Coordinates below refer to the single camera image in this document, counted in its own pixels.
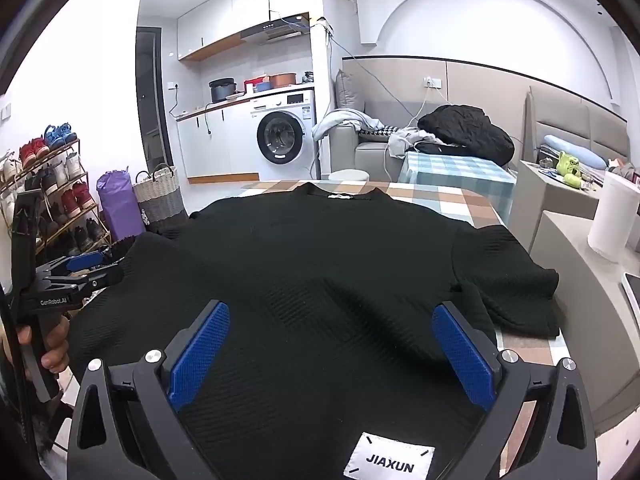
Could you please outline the person's left hand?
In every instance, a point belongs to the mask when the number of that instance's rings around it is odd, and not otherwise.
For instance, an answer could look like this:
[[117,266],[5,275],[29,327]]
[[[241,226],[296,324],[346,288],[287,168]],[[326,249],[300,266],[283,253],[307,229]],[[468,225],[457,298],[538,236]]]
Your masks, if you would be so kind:
[[64,372],[68,367],[70,362],[67,341],[69,329],[70,321],[65,316],[62,316],[58,324],[47,334],[46,344],[48,351],[41,358],[41,365],[51,373]]

